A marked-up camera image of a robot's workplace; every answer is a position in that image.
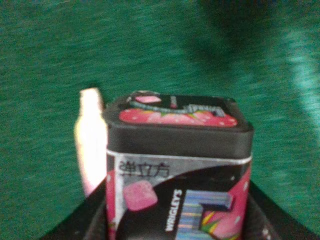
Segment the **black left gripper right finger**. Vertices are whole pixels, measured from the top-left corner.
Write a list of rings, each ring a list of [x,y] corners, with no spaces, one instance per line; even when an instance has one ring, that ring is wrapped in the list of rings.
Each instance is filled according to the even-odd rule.
[[[250,183],[243,240],[312,240],[313,231],[299,223]]]

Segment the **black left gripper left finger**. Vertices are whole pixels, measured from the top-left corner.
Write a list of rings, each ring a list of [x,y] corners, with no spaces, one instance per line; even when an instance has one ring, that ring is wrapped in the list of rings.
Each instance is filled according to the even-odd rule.
[[[43,240],[107,240],[106,184],[99,186]]]

